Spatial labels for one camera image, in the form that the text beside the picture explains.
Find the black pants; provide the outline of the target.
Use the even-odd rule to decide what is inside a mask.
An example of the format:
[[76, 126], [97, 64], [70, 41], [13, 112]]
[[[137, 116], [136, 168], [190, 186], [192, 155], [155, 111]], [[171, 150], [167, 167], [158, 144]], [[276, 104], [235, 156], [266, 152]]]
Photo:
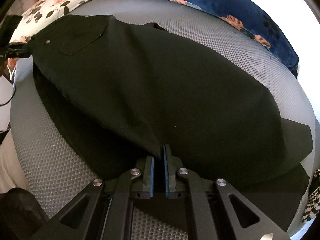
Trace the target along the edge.
[[283, 230], [309, 179], [308, 125], [284, 119], [271, 92], [212, 49], [155, 23], [67, 15], [28, 41], [33, 76], [60, 134], [109, 180], [148, 155], [223, 178]]

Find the black white patterned cloth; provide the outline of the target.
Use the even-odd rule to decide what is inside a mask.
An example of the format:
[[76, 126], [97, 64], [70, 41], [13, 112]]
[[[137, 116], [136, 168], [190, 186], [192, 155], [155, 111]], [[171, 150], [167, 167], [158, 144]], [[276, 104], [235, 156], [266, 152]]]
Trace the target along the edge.
[[319, 169], [317, 169], [313, 176], [309, 187], [308, 202], [304, 209], [302, 222], [308, 222], [314, 219], [319, 213]]

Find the white floral pillow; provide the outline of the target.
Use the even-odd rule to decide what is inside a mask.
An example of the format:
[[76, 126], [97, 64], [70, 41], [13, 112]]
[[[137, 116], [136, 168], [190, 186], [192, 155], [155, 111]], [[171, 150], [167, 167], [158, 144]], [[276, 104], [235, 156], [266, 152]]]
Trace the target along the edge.
[[10, 42], [28, 42], [47, 25], [89, 1], [91, 0], [39, 0], [22, 14]]

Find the grey textured mattress cover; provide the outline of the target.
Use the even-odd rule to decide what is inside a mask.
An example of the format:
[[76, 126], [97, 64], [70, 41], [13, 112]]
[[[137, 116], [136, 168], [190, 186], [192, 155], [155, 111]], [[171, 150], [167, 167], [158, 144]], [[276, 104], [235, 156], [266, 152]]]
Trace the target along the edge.
[[11, 128], [39, 219], [29, 239], [289, 239], [313, 174], [295, 76], [226, 22], [160, 0], [9, 16]]

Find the blue floral blanket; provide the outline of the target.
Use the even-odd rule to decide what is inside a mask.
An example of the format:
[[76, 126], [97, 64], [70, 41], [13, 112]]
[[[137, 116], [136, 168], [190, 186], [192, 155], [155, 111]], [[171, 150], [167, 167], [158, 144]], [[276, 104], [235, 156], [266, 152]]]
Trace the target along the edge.
[[217, 17], [277, 57], [298, 75], [299, 57], [284, 33], [270, 16], [251, 0], [167, 0]]

